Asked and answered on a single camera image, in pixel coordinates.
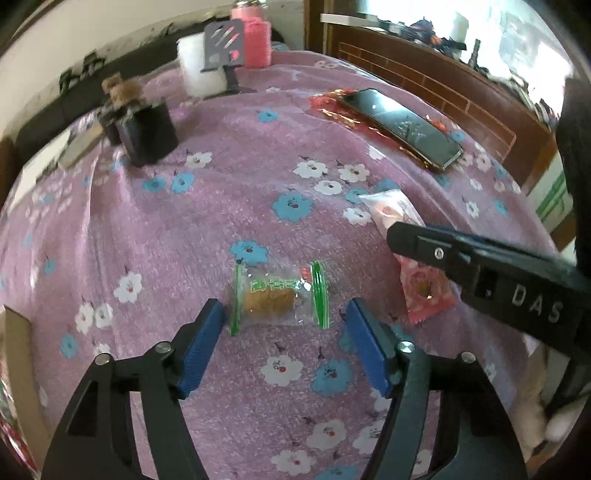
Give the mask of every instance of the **red packaging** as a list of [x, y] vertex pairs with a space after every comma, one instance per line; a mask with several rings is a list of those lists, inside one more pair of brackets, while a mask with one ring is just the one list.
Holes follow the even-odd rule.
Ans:
[[[380, 233], [386, 238], [388, 228], [396, 222], [424, 226], [413, 204], [400, 190], [361, 195]], [[406, 299], [408, 319], [413, 325], [448, 309], [456, 302], [449, 280], [440, 270], [400, 255], [400, 282]]]
[[401, 150], [406, 155], [414, 158], [419, 163], [427, 167], [425, 162], [418, 158], [414, 153], [404, 148], [400, 143], [393, 139], [388, 132], [382, 132], [380, 128], [371, 125], [368, 120], [361, 114], [352, 111], [344, 105], [340, 98], [350, 93], [355, 93], [357, 90], [335, 90], [333, 92], [316, 95], [310, 97], [310, 106], [313, 110], [317, 110], [323, 115], [326, 115], [331, 120], [338, 122], [351, 130], [357, 130], [365, 135], [379, 141], [382, 144], [392, 148], [393, 150]]

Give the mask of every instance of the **white flower pattern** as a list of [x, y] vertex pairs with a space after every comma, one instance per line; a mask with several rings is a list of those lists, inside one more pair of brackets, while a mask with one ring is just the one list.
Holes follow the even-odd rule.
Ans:
[[205, 168], [205, 166], [211, 162], [212, 156], [212, 152], [199, 152], [193, 155], [188, 155], [185, 166], [187, 168]]
[[296, 476], [301, 473], [310, 473], [312, 465], [316, 463], [316, 459], [314, 457], [308, 457], [308, 454], [304, 450], [298, 450], [296, 452], [282, 450], [279, 455], [271, 458], [271, 462], [277, 466], [278, 471]]
[[333, 70], [335, 68], [337, 68], [339, 65], [336, 63], [331, 63], [331, 62], [326, 62], [324, 60], [319, 60], [316, 63], [314, 63], [314, 67], [316, 67], [317, 69], [330, 69]]
[[126, 276], [119, 279], [119, 287], [115, 289], [113, 295], [121, 303], [135, 303], [138, 300], [138, 294], [142, 290], [142, 275], [129, 272]]
[[368, 155], [369, 158], [375, 161], [380, 161], [385, 157], [385, 155], [381, 153], [380, 150], [378, 150], [375, 147], [372, 147], [371, 145], [368, 145]]
[[482, 190], [482, 183], [480, 183], [476, 179], [470, 179], [470, 185], [474, 188], [474, 190], [481, 191]]
[[32, 210], [29, 214], [29, 223], [35, 223], [40, 216], [39, 210]]
[[121, 160], [125, 156], [125, 149], [123, 147], [116, 147], [113, 151], [113, 160]]
[[76, 330], [78, 330], [82, 335], [88, 335], [88, 332], [90, 332], [90, 328], [92, 327], [94, 317], [95, 309], [92, 306], [92, 303], [89, 301], [84, 302], [82, 305], [80, 305], [78, 313], [74, 317]]
[[99, 343], [96, 345], [92, 351], [93, 356], [100, 355], [102, 353], [110, 353], [111, 347], [107, 343]]
[[328, 167], [319, 161], [307, 160], [297, 164], [293, 171], [303, 179], [319, 179], [324, 173], [328, 173]]
[[371, 214], [364, 212], [359, 208], [347, 208], [343, 211], [343, 217], [345, 217], [351, 225], [363, 226], [371, 222]]
[[427, 473], [429, 465], [431, 465], [432, 456], [433, 452], [431, 450], [421, 450], [418, 453], [417, 459], [414, 462], [413, 476], [424, 475]]
[[304, 364], [299, 360], [292, 360], [288, 355], [280, 355], [270, 356], [260, 372], [268, 384], [286, 387], [292, 380], [300, 379], [302, 368]]
[[369, 175], [369, 170], [365, 165], [345, 165], [339, 169], [340, 179], [351, 183], [365, 181]]
[[375, 399], [374, 410], [384, 411], [390, 408], [391, 398], [383, 398], [382, 394], [376, 388], [371, 389], [371, 397]]
[[331, 420], [314, 425], [314, 431], [306, 439], [306, 445], [318, 450], [330, 450], [345, 440], [347, 430], [342, 420]]
[[484, 369], [484, 373], [486, 373], [488, 380], [492, 382], [496, 377], [495, 364], [486, 364], [486, 367]]
[[29, 282], [31, 283], [31, 289], [35, 290], [35, 287], [37, 286], [37, 282], [39, 281], [39, 274], [40, 274], [40, 270], [38, 266], [33, 266], [31, 269], [31, 276], [29, 278]]
[[343, 186], [338, 181], [322, 180], [316, 184], [314, 190], [324, 195], [338, 195], [343, 191]]
[[365, 427], [361, 430], [359, 436], [353, 442], [353, 448], [357, 448], [361, 455], [369, 455], [372, 453], [378, 443], [379, 434], [382, 432], [384, 423], [384, 420], [378, 420], [369, 427]]
[[72, 197], [65, 198], [61, 203], [60, 206], [57, 208], [57, 213], [64, 213], [70, 205], [72, 204]]
[[476, 159], [476, 166], [478, 167], [478, 170], [486, 173], [492, 167], [491, 159], [485, 153], [478, 155], [478, 158]]
[[76, 165], [74, 167], [74, 169], [72, 170], [72, 178], [76, 178], [81, 173], [82, 173], [82, 165], [81, 165], [81, 163], [78, 163], [78, 165]]
[[43, 408], [47, 408], [49, 405], [49, 397], [43, 387], [39, 387], [39, 403]]
[[468, 212], [468, 215], [470, 215], [472, 218], [478, 218], [478, 216], [480, 215], [480, 209], [478, 208], [478, 205], [474, 202], [466, 202], [466, 210]]
[[108, 175], [102, 175], [99, 178], [97, 178], [93, 184], [96, 186], [101, 186], [104, 185], [105, 183], [107, 183], [109, 181], [109, 176]]
[[464, 153], [458, 159], [458, 162], [460, 162], [465, 167], [471, 167], [473, 165], [473, 163], [474, 163], [474, 157], [472, 157], [472, 155], [470, 155], [469, 153]]
[[102, 304], [95, 311], [95, 325], [103, 329], [111, 326], [113, 321], [113, 308], [108, 303]]

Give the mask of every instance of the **wooden headboard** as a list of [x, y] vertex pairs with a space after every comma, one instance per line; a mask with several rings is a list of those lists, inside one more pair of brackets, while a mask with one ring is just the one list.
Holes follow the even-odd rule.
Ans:
[[528, 193], [557, 147], [554, 135], [501, 87], [426, 46], [367, 28], [327, 26], [327, 54], [399, 86], [445, 113]]

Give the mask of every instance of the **blue gripper pad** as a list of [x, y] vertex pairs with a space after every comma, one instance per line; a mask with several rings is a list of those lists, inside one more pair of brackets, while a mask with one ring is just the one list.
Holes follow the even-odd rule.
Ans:
[[197, 319], [183, 325], [175, 335], [171, 343], [175, 363], [181, 369], [181, 377], [176, 385], [180, 398], [187, 398], [201, 384], [225, 320], [223, 303], [209, 299]]
[[392, 397], [391, 376], [396, 372], [396, 345], [392, 330], [379, 323], [362, 299], [353, 299], [347, 305], [347, 328], [355, 339], [357, 354], [361, 358], [365, 375], [372, 387], [385, 398]]

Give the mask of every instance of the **white wall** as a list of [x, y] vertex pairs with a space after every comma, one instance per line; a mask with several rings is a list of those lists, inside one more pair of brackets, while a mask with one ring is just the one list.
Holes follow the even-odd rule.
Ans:
[[[27, 104], [34, 113], [40, 105], [54, 98], [59, 75], [81, 62], [88, 52], [146, 26], [166, 24], [167, 20], [181, 15], [217, 8], [223, 11], [223, 7], [227, 14], [231, 3], [232, 0], [62, 2], [0, 57], [0, 137]], [[269, 19], [283, 33], [290, 47], [303, 48], [303, 0], [269, 0], [268, 3]]]

